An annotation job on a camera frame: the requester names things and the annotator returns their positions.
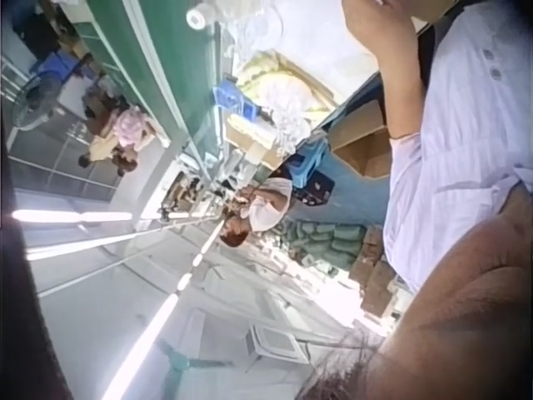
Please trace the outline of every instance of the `clothing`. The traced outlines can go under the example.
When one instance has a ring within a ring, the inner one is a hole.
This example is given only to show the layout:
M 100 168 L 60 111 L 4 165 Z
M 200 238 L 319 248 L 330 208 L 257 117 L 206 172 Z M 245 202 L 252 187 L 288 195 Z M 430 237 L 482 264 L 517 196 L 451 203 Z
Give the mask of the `clothing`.
M 120 145 L 125 148 L 139 145 L 145 128 L 146 122 L 142 111 L 138 107 L 131 107 L 118 116 L 112 130 Z
M 275 190 L 287 197 L 285 207 L 278 211 L 261 196 L 256 196 L 248 209 L 242 210 L 242 218 L 250 218 L 253 232 L 265 232 L 275 227 L 286 214 L 291 203 L 292 181 L 283 177 L 269 177 L 260 189 Z
M 118 146 L 118 137 L 115 135 L 95 136 L 89 145 L 89 158 L 92 162 L 112 158 L 112 152 L 116 146 Z
M 416 292 L 517 183 L 531 193 L 531 40 L 513 10 L 465 8 L 436 51 L 420 134 L 391 146 L 386 256 Z

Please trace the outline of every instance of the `blue chair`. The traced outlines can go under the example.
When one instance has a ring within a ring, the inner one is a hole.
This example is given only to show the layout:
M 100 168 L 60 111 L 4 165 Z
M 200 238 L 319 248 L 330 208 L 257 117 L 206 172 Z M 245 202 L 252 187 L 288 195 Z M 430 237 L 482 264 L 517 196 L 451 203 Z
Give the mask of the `blue chair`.
M 291 174 L 294 188 L 303 189 L 306 187 L 327 151 L 329 151 L 329 142 L 323 138 L 304 144 L 298 153 L 287 160 L 287 169 Z

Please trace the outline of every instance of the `person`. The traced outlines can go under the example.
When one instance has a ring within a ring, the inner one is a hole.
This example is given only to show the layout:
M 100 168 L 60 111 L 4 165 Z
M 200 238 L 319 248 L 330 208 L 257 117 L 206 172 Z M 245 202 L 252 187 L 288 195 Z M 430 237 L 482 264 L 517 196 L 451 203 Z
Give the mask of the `person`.
M 381 71 L 386 255 L 416 297 L 370 357 L 297 398 L 531 398 L 531 36 L 506 2 L 465 7 L 425 93 L 407 4 L 342 0 Z
M 120 143 L 118 137 L 112 134 L 113 125 L 118 119 L 118 114 L 118 110 L 113 110 L 100 134 L 91 141 L 88 152 L 80 156 L 77 162 L 80 167 L 88 168 L 92 163 L 113 159 L 114 155 L 119 152 Z
M 260 187 L 241 189 L 237 197 L 246 201 L 227 214 L 220 239 L 236 248 L 250 232 L 265 232 L 275 227 L 291 205 L 291 193 L 292 181 L 286 177 L 271 176 Z
M 88 168 L 92 163 L 109 159 L 117 166 L 120 177 L 135 170 L 138 153 L 156 136 L 155 129 L 145 123 L 142 115 L 135 107 L 131 112 L 113 110 L 100 134 L 89 145 L 89 151 L 78 159 L 78 165 Z M 136 129 L 142 130 L 139 137 L 130 134 Z

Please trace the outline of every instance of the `cardboard box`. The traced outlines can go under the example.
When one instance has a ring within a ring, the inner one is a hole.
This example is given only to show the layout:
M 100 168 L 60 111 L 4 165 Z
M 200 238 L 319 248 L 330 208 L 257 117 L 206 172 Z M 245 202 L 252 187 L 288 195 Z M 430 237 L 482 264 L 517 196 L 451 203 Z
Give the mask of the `cardboard box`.
M 413 17 L 435 23 L 458 2 L 459 0 L 409 0 L 407 3 Z
M 365 178 L 391 174 L 389 132 L 379 103 L 373 100 L 344 117 L 329 132 L 331 150 Z
M 227 121 L 226 123 L 226 136 L 229 143 L 241 150 L 243 153 L 246 153 L 254 144 L 254 139 L 252 136 L 244 133 L 242 130 L 243 127 L 234 127 L 233 124 L 236 123 L 235 119 Z M 283 162 L 283 157 L 278 156 L 277 146 L 274 148 L 266 150 L 266 153 L 262 159 L 262 164 L 267 168 L 276 170 L 281 163 Z
M 358 261 L 365 261 L 375 265 L 379 260 L 381 260 L 381 255 L 383 254 L 383 246 L 376 246 L 370 243 L 363 243 L 361 251 L 357 256 Z
M 383 247 L 383 229 L 373 225 L 367 227 L 365 237 L 363 238 L 363 243 Z
M 370 276 L 372 275 L 372 270 L 374 269 L 374 264 L 372 262 L 366 262 L 364 260 L 356 260 L 351 266 L 350 274 L 348 278 L 352 281 L 359 283 L 361 288 L 365 288 Z
M 361 310 L 378 318 L 383 318 L 391 310 L 394 295 L 386 289 L 367 287 L 361 303 Z
M 376 265 L 372 269 L 371 276 L 368 279 L 367 287 L 387 289 L 389 283 L 396 276 L 396 271 L 392 267 L 383 261 L 376 262 Z

